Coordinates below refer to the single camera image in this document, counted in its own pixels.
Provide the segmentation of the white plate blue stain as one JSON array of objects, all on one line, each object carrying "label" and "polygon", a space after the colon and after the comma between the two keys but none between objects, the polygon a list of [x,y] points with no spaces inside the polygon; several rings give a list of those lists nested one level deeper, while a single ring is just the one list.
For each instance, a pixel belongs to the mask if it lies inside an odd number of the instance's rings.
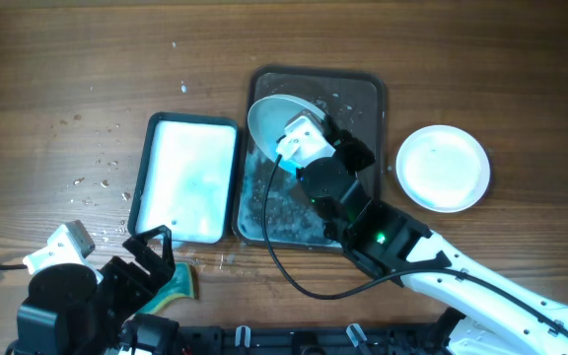
[{"label": "white plate blue stain", "polygon": [[467,132],[430,125],[410,134],[394,164],[398,184],[421,207],[457,213],[475,205],[491,180],[485,149]]}]

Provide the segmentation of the grey plate with blue stain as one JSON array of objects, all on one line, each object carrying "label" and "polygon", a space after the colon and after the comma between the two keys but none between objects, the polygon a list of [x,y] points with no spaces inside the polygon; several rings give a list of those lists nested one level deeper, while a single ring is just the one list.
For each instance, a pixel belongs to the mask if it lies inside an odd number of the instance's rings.
[{"label": "grey plate with blue stain", "polygon": [[255,145],[274,162],[277,141],[285,125],[299,112],[310,111],[322,123],[326,114],[308,101],[290,95],[272,95],[255,102],[248,112],[248,129]]}]

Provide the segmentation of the green yellow scrubbing sponge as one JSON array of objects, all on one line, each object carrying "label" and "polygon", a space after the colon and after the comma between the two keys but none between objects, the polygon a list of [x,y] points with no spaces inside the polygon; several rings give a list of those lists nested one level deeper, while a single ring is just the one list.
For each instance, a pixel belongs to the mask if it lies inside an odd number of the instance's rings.
[{"label": "green yellow scrubbing sponge", "polygon": [[138,311],[138,314],[155,314],[171,301],[185,298],[196,298],[192,268],[188,263],[178,262],[171,280]]}]

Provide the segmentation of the small dark soapy water tray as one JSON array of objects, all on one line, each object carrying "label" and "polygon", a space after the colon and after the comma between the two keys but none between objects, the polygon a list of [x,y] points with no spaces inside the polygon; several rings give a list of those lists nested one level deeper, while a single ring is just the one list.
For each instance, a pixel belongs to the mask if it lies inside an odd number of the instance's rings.
[{"label": "small dark soapy water tray", "polygon": [[228,230],[239,153],[230,118],[157,112],[148,122],[127,222],[166,226],[175,243],[218,243]]}]

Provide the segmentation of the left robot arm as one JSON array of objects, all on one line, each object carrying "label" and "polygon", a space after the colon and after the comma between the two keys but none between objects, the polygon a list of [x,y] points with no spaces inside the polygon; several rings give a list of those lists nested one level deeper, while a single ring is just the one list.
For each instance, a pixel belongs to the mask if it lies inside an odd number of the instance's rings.
[{"label": "left robot arm", "polygon": [[17,313],[18,338],[6,352],[104,354],[115,349],[124,322],[156,296],[176,269],[172,231],[164,225],[123,246],[133,262],[115,256],[99,271],[65,263],[36,274]]}]

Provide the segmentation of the large dark brown tray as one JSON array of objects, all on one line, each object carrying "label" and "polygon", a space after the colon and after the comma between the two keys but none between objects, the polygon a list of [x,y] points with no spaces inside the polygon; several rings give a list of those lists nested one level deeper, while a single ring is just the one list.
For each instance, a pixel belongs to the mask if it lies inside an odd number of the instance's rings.
[{"label": "large dark brown tray", "polygon": [[[358,174],[366,192],[381,195],[386,148],[388,93],[376,76],[356,71],[270,64],[251,76],[247,106],[275,94],[304,99],[330,115],[338,127],[363,141],[376,157]],[[273,163],[243,134],[232,229],[244,243],[262,246],[261,206]],[[267,235],[274,245],[291,249],[338,251],[338,243],[323,236],[323,219],[297,185],[279,171],[269,189]]]}]

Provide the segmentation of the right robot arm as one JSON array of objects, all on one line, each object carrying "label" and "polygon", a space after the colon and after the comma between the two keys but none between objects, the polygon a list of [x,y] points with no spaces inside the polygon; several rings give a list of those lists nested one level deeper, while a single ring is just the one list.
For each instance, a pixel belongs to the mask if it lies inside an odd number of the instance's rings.
[{"label": "right robot arm", "polygon": [[278,144],[325,235],[376,286],[392,281],[457,312],[443,339],[455,354],[568,354],[568,306],[477,263],[408,214],[371,197],[357,174],[373,153],[347,131],[304,111]]}]

